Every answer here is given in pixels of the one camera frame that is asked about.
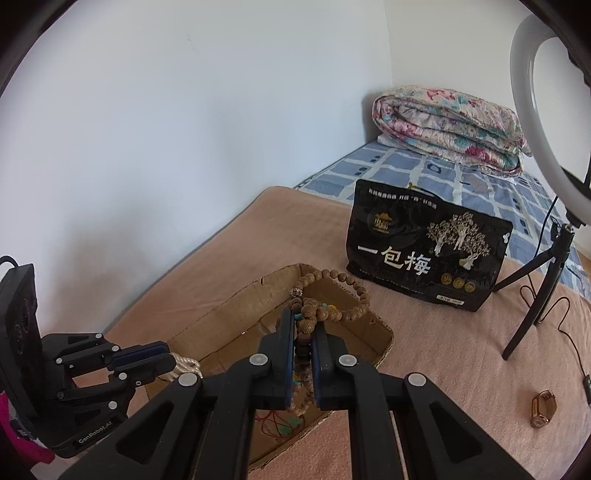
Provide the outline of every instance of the pink cloth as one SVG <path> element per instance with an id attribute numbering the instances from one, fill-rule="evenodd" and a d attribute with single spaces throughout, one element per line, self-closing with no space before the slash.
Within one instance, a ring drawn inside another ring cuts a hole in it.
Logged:
<path id="1" fill-rule="evenodd" d="M 6 436 L 14 446 L 15 450 L 20 455 L 24 465 L 31 469 L 36 464 L 52 463 L 56 458 L 55 454 L 32 442 L 31 440 L 22 439 L 14 432 L 10 426 L 10 416 L 8 412 L 8 397 L 5 393 L 0 394 L 0 426 L 4 429 Z"/>

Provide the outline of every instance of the floral quilt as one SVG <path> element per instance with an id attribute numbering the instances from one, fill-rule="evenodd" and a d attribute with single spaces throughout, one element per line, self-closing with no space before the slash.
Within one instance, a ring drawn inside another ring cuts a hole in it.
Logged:
<path id="1" fill-rule="evenodd" d="M 375 100 L 372 116 L 385 134 L 380 142 L 402 142 L 488 175 L 518 176 L 520 155 L 531 156 L 515 112 L 467 93 L 396 87 Z"/>

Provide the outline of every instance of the black tripod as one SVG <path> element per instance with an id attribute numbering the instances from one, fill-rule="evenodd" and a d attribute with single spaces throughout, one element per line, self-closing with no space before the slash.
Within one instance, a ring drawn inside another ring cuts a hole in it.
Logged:
<path id="1" fill-rule="evenodd" d="M 511 285 L 517 280 L 525 277 L 527 274 L 532 273 L 537 268 L 540 268 L 546 262 L 550 261 L 548 271 L 546 272 L 546 277 L 540 286 L 540 290 L 535 295 L 535 299 L 531 304 L 530 311 L 527 313 L 527 315 L 525 315 L 523 322 L 521 322 L 521 325 L 515 332 L 515 335 L 503 351 L 503 360 L 507 360 L 509 358 L 509 356 L 513 353 L 513 350 L 515 350 L 515 347 L 519 345 L 519 342 L 527 333 L 527 330 L 529 330 L 532 325 L 539 324 L 540 317 L 544 313 L 544 310 L 550 301 L 550 297 L 556 289 L 558 280 L 562 275 L 566 259 L 570 255 L 570 246 L 574 239 L 574 229 L 575 226 L 573 226 L 571 223 L 565 223 L 560 228 L 554 243 L 548 250 L 536 255 L 531 262 L 525 264 L 518 271 L 512 275 L 509 275 L 506 279 L 493 287 L 492 291 L 499 291 L 500 289 L 505 288 L 507 285 Z"/>

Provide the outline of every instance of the cardboard box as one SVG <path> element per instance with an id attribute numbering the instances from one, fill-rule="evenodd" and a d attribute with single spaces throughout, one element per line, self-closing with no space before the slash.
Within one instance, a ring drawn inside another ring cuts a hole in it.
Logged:
<path id="1" fill-rule="evenodd" d="M 225 372 L 235 361 L 255 353 L 264 335 L 275 332 L 275 322 L 290 298 L 293 284 L 314 270 L 311 265 L 291 265 L 251 283 L 170 339 L 171 351 L 199 360 L 205 377 Z M 349 292 L 330 278 L 306 287 L 304 296 L 333 304 L 340 310 L 359 305 L 352 289 Z M 355 322 L 325 322 L 325 326 L 328 333 L 345 341 L 349 353 L 374 365 L 379 365 L 392 346 L 392 330 L 371 311 Z M 147 385 L 148 396 L 153 398 L 166 385 L 162 380 Z M 303 418 L 287 412 L 275 415 L 275 420 L 286 427 L 273 422 L 273 413 L 257 411 L 258 418 L 268 416 L 269 419 L 255 420 L 249 470 L 265 465 L 301 440 L 329 412 L 311 406 Z"/>

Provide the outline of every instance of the cable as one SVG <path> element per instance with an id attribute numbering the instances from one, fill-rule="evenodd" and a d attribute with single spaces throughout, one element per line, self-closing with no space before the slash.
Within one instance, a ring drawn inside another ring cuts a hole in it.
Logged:
<path id="1" fill-rule="evenodd" d="M 587 173 L 587 175 L 591 174 L 591 163 L 590 163 L 590 169 L 589 172 Z M 540 238 L 538 240 L 538 247 L 535 249 L 535 254 L 534 257 L 536 257 L 540 251 L 540 246 L 542 244 L 542 238 L 544 236 L 544 230 L 546 228 L 546 223 L 548 222 L 548 218 L 550 218 L 550 213 L 552 212 L 552 210 L 554 209 L 555 205 L 556 205 L 556 201 L 558 201 L 558 196 L 554 197 L 554 201 L 552 202 L 552 205 L 550 206 L 548 213 L 546 213 L 546 217 L 544 218 L 544 223 L 542 224 L 542 230 L 540 232 Z M 531 308 L 531 304 L 527 301 L 527 299 L 525 298 L 524 294 L 523 294 L 523 290 L 524 288 L 529 290 L 531 293 L 532 298 L 535 300 L 535 298 L 538 295 L 538 292 L 536 292 L 535 287 L 534 287 L 534 282 L 531 279 L 530 274 L 527 274 L 527 278 L 530 281 L 529 285 L 522 285 L 521 288 L 519 289 L 519 294 L 521 296 L 521 298 L 523 299 L 523 301 L 525 302 L 525 304 Z M 579 353 L 579 349 L 577 348 L 576 343 L 574 342 L 573 338 L 570 336 L 570 334 L 568 332 L 565 332 L 561 327 L 562 324 L 564 323 L 564 321 L 566 320 L 567 315 L 570 312 L 570 299 L 568 297 L 560 297 L 558 300 L 556 300 L 552 306 L 548 309 L 548 311 L 544 314 L 544 316 L 540 319 L 540 322 L 543 322 L 544 320 L 546 320 L 546 317 L 550 314 L 550 312 L 552 312 L 552 310 L 554 309 L 554 307 L 556 307 L 559 302 L 566 300 L 567 302 L 567 309 L 566 312 L 564 313 L 564 316 L 562 317 L 562 320 L 560 321 L 560 323 L 558 324 L 558 331 L 560 333 L 562 333 L 563 335 L 566 335 L 566 337 L 570 340 L 570 343 L 572 343 L 573 348 L 575 353 L 577 354 L 577 359 L 579 360 L 579 367 L 581 368 L 581 372 L 583 373 L 583 387 L 585 389 L 585 394 L 587 396 L 587 403 L 591 406 L 591 378 L 589 377 L 589 375 L 587 375 L 587 373 L 585 373 L 585 368 L 583 367 L 583 361 L 581 360 L 581 354 Z"/>
<path id="2" fill-rule="evenodd" d="M 523 295 L 523 289 L 527 289 L 530 291 L 530 293 L 532 294 L 533 298 L 535 299 L 536 294 L 535 294 L 535 290 L 532 289 L 532 287 L 528 286 L 528 285 L 522 285 L 521 288 L 519 289 L 519 294 L 521 295 L 521 298 L 523 299 L 523 301 L 525 302 L 525 304 L 531 308 L 530 303 L 527 301 L 527 299 L 525 298 L 525 296 Z M 544 320 L 546 320 L 546 317 L 550 314 L 550 312 L 552 312 L 552 309 L 554 307 L 556 307 L 558 305 L 559 302 L 561 302 L 562 300 L 566 300 L 567 302 L 567 309 L 566 312 L 564 313 L 564 316 L 562 317 L 562 320 L 560 321 L 560 323 L 558 324 L 558 331 L 560 333 L 562 333 L 563 335 L 566 335 L 568 337 L 568 339 L 570 340 L 570 343 L 573 344 L 574 347 L 574 351 L 577 353 L 577 358 L 579 359 L 579 366 L 581 367 L 581 372 L 583 373 L 583 376 L 586 377 L 587 373 L 585 373 L 585 369 L 583 367 L 583 361 L 581 360 L 581 355 L 579 353 L 579 349 L 577 348 L 577 345 L 575 344 L 573 338 L 564 330 L 562 330 L 562 324 L 564 323 L 564 321 L 566 320 L 566 316 L 569 314 L 570 312 L 570 299 L 568 297 L 560 297 L 558 300 L 556 300 L 553 305 L 548 309 L 548 311 L 545 313 L 545 315 L 540 319 L 540 323 L 542 323 Z"/>
<path id="3" fill-rule="evenodd" d="M 13 257 L 9 257 L 8 255 L 0 257 L 0 265 L 2 265 L 3 263 L 11 263 L 14 268 L 18 267 L 17 261 L 14 260 Z"/>

